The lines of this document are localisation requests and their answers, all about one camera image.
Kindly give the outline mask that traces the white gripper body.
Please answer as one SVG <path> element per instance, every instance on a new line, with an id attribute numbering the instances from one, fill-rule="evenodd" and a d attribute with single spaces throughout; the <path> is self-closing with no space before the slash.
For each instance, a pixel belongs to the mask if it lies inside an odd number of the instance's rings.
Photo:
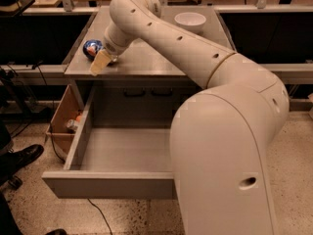
<path id="1" fill-rule="evenodd" d="M 104 47 L 112 55 L 121 55 L 135 37 L 122 31 L 114 22 L 110 22 L 104 34 Z"/>

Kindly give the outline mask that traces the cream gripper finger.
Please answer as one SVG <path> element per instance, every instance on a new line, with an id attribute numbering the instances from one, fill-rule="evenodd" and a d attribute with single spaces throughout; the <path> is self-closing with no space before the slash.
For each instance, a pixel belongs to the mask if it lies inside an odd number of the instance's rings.
<path id="1" fill-rule="evenodd" d="M 103 49 L 97 53 L 92 62 L 89 72 L 96 76 L 101 73 L 110 62 L 112 61 L 112 56 L 107 52 L 106 49 Z"/>

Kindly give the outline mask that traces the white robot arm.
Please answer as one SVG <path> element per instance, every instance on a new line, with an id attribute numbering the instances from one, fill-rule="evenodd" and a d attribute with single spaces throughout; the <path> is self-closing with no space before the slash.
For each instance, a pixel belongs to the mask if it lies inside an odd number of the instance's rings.
<path id="1" fill-rule="evenodd" d="M 245 56 L 160 17 L 158 0 L 112 0 L 98 74 L 140 38 L 201 92 L 170 129 L 174 182 L 186 235 L 278 235 L 266 150 L 290 103 L 284 83 Z"/>

